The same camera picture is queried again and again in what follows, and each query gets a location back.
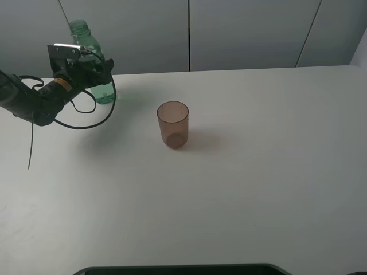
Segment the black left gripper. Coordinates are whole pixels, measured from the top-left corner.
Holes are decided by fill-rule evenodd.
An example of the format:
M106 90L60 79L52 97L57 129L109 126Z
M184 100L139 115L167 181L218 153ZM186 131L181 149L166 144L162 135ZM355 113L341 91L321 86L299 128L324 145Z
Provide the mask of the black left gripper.
M111 82L114 60L53 59L53 93L73 93Z

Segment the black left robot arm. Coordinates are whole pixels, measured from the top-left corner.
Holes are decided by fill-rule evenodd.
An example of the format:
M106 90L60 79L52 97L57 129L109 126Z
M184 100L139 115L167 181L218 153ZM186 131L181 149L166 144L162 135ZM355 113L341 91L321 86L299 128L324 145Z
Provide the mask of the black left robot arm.
M79 60L50 60L53 80L48 84L33 76L16 76L1 72L1 108L11 112L15 117L43 127L53 122L70 129L95 128L111 116L109 113L101 122L89 126L67 125L56 119L65 105L73 103L73 99L87 89L113 84L111 71L113 59L98 62L95 65ZM41 82L41 88L36 90L25 85L23 79L35 79Z

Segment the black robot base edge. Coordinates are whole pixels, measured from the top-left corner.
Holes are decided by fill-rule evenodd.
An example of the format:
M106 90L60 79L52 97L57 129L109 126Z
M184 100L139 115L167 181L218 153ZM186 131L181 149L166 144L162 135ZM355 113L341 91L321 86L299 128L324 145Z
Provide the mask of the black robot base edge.
M271 264L214 264L89 267L79 270L76 274L289 274L289 272Z

